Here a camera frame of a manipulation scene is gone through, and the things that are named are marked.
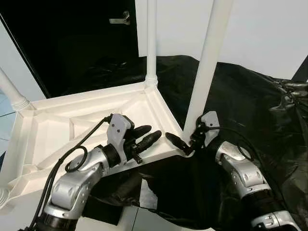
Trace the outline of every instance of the black cable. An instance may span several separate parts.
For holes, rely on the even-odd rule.
[[[80,142],[78,142],[73,148],[71,148],[70,150],[68,150],[59,160],[58,162],[55,164],[55,166],[52,168],[51,172],[49,173],[48,177],[47,177],[47,180],[46,180],[46,183],[45,183],[45,186],[44,186],[44,189],[43,189],[43,192],[42,192],[42,195],[41,195],[41,198],[39,200],[39,203],[38,203],[38,207],[35,211],[35,214],[34,214],[34,217],[32,219],[32,222],[28,228],[28,230],[32,231],[33,230],[33,227],[35,225],[35,223],[37,222],[37,219],[39,217],[39,212],[41,211],[42,209],[42,205],[44,203],[44,207],[47,203],[47,200],[48,198],[50,197],[50,194],[51,194],[51,190],[52,190],[52,185],[53,185],[53,182],[54,182],[54,179],[55,179],[55,176],[61,166],[61,164],[64,162],[64,160],[76,149],[78,148],[81,148],[83,150],[86,150],[85,153],[84,153],[84,157],[83,159],[85,160],[86,157],[87,157],[87,154],[88,154],[88,151],[87,149],[84,147],[84,146],[81,146],[82,143],[84,141],[86,141],[104,122],[110,122],[111,120],[111,117],[112,117],[112,114],[110,116],[107,116],[105,117],[104,119],[102,119]]]
[[[72,161],[70,161],[66,166],[65,166],[65,170],[66,172],[75,172],[77,169],[79,169],[83,163],[86,161],[87,159],[87,156],[88,156],[88,150],[84,147],[84,146],[76,146],[75,149],[72,150],[75,151],[76,149],[82,149],[84,151],[83,153],[83,157],[82,157],[82,160],[79,162],[79,164],[74,167],[74,168],[70,168],[70,164]]]
[[[249,141],[248,138],[246,138],[244,135],[242,135],[241,133],[239,133],[236,130],[233,130],[231,128],[225,128],[225,127],[206,127],[205,130],[225,130],[225,131],[230,131],[235,133],[236,135],[238,135],[239,137],[241,137],[243,139],[243,142],[246,143],[246,145],[254,152],[254,154],[259,158],[258,153],[256,148],[254,147],[254,145]],[[236,144],[237,148],[239,149],[240,153],[248,160],[253,161],[254,160],[254,156],[250,155],[251,157],[247,156],[244,151],[242,150],[242,148],[240,147],[239,142]]]

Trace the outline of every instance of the black tarp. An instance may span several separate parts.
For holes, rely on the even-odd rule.
[[[107,88],[144,80],[146,59],[102,60],[83,82],[66,93]],[[184,126],[198,61],[188,56],[157,58],[158,89]],[[244,134],[257,148],[255,163],[303,231],[308,231],[307,85],[295,84],[218,63],[206,111],[216,111],[223,127]],[[221,131],[222,138],[237,137]],[[158,197],[157,213],[192,229],[249,230],[249,220],[229,176],[213,154],[170,157],[103,178],[92,190],[96,200],[115,206],[139,206],[141,180]]]

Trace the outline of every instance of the white wall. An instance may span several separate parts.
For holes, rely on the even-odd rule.
[[[33,78],[24,60],[0,21],[0,67],[20,91],[30,101],[46,97]]]
[[[213,0],[157,0],[157,55],[200,59]],[[146,0],[136,0],[146,55]],[[308,54],[307,0],[234,0],[219,61],[291,79]]]

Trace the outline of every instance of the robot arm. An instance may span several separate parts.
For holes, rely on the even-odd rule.
[[[190,146],[173,134],[166,133],[166,137],[187,155],[196,149],[214,151],[215,162],[229,174],[250,215],[254,231],[300,231],[290,213],[275,200],[262,172],[250,161],[249,152],[221,140],[218,137],[219,129],[216,112],[208,112],[197,119]]]
[[[67,172],[55,183],[33,230],[74,231],[91,189],[109,169],[124,165],[132,158],[138,164],[142,162],[138,154],[161,136],[158,130],[136,143],[137,138],[150,130],[149,125],[134,129],[133,122],[126,116],[113,114],[107,130],[107,145],[95,147],[86,158],[80,155],[66,166]]]

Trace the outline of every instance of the white backdrop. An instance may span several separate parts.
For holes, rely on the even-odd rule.
[[[212,0],[157,0],[157,55],[200,59]],[[146,55],[146,0],[136,0]],[[234,0],[219,61],[291,79],[308,55],[307,0]]]

